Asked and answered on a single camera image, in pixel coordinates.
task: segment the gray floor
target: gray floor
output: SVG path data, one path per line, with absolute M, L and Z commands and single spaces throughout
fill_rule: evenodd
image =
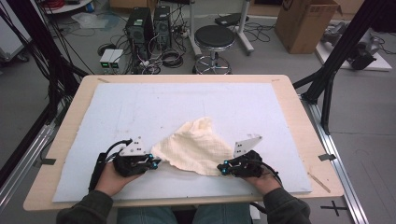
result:
M 84 62 L 96 74 L 101 74 L 100 57 L 97 48 L 108 43 L 113 35 L 121 35 L 124 21 L 118 17 L 102 15 L 111 19 L 111 26 L 103 30 L 78 30 L 75 24 L 66 24 L 70 19 L 60 18 L 72 34 L 66 36 Z M 197 20 L 197 27 L 212 24 L 215 16 Z M 263 25 L 273 25 L 274 19 L 251 18 Z M 292 82 L 300 80 L 317 71 L 321 64 L 315 54 L 288 54 L 274 31 L 266 31 L 270 42 L 254 41 L 255 51 L 247 56 L 240 43 L 223 52 L 237 75 L 284 74 Z M 394 35 L 380 35 L 386 40 L 385 48 L 396 51 Z M 164 68 L 161 74 L 191 74 L 194 57 L 191 46 L 185 41 L 188 50 L 183 56 L 184 64 L 177 69 Z M 395 55 L 379 52 L 393 67 L 396 67 Z M 74 63 L 85 66 L 76 55 Z M 48 82 L 40 75 L 35 63 L 11 63 L 0 68 L 0 165 L 21 141 L 27 130 L 43 110 L 48 99 Z M 353 187 L 356 190 L 365 214 L 371 223 L 396 223 L 396 70 L 390 72 L 351 71 L 341 69 L 337 73 L 332 98 L 330 131 L 341 155 Z M 307 87 L 297 90 L 306 91 Z M 33 167 L 22 181 L 7 208 L 0 215 L 0 223 L 53 223 L 56 211 L 31 213 L 23 211 L 24 198 L 32 185 L 38 169 Z M 346 210 L 321 209 L 321 206 L 345 207 L 343 198 L 307 200 L 312 209 L 313 223 L 351 223 Z M 111 213 L 109 223 L 114 223 L 116 211 Z

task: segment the cardboard box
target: cardboard box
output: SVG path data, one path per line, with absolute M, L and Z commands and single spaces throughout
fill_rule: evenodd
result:
M 112 8 L 128 8 L 134 7 L 149 7 L 151 13 L 154 12 L 154 8 L 157 6 L 158 0 L 109 0 L 110 7 Z
M 289 53 L 313 53 L 337 8 L 333 0 L 284 0 L 276 34 Z

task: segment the hand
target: hand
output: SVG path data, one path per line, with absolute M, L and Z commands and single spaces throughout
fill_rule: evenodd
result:
M 117 173 L 114 168 L 113 162 L 108 162 L 103 170 L 98 184 L 96 185 L 96 190 L 102 191 L 108 196 L 113 196 L 120 192 L 125 185 L 129 182 L 137 179 L 141 175 L 132 175 L 128 177 L 123 177 L 119 173 Z
M 245 177 L 243 178 L 248 183 L 256 187 L 256 189 L 263 195 L 269 193 L 274 189 L 282 188 L 282 186 L 277 182 L 277 180 L 268 172 L 262 170 L 262 175 L 260 177 Z

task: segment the crumpled fabric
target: crumpled fabric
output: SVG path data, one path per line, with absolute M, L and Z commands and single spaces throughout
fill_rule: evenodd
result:
M 233 149 L 212 132 L 211 118 L 183 124 L 151 149 L 151 154 L 180 170 L 220 175 L 218 164 L 233 158 Z

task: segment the metal stand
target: metal stand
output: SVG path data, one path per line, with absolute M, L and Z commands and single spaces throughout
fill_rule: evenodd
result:
M 317 104 L 319 96 L 324 91 L 321 125 L 326 134 L 329 132 L 329 115 L 330 105 L 332 101 L 332 84 L 335 74 L 340 69 L 343 62 L 348 58 L 349 53 L 355 48 L 363 37 L 364 33 L 369 29 L 370 25 L 383 10 L 387 0 L 366 0 L 361 8 L 348 25 L 345 33 L 332 50 L 328 60 L 314 74 L 305 77 L 293 83 L 294 89 L 298 89 L 303 85 L 312 82 L 308 91 L 302 94 L 303 100 L 309 104 Z
M 189 35 L 189 40 L 192 45 L 192 49 L 194 50 L 195 58 L 201 58 L 202 57 L 201 49 L 195 44 L 195 40 L 194 40 L 194 32 L 195 32 L 195 26 L 194 26 L 195 8 L 194 8 L 194 5 L 195 5 L 195 0 L 190 0 L 190 29 L 187 31 L 187 34 Z M 247 55 L 250 55 L 250 53 L 254 51 L 254 48 L 251 46 L 250 42 L 248 41 L 247 37 L 244 34 L 245 21 L 246 21 L 247 15 L 248 15 L 249 5 L 250 5 L 250 0 L 244 0 L 244 3 L 242 5 L 241 21 L 239 22 L 239 29 L 236 32 L 236 34 L 239 36 L 242 43 L 244 44 L 245 48 L 247 49 Z

